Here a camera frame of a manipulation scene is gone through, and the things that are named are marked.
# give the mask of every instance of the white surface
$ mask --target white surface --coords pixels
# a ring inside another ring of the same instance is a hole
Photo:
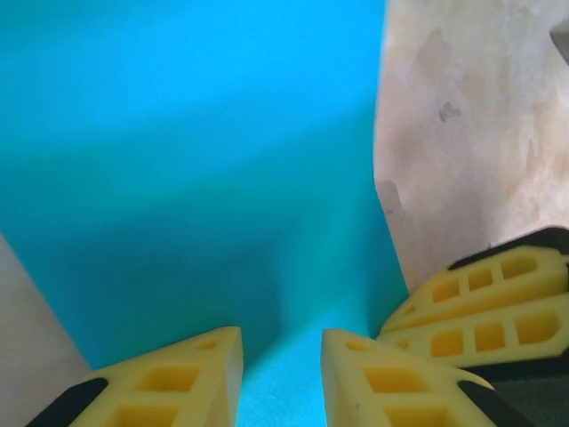
[[[88,373],[0,237],[0,426],[22,427]]]
[[[491,243],[569,226],[569,67],[548,34],[567,14],[566,0],[392,2],[375,166],[410,287]],[[0,426],[86,372],[0,239]]]

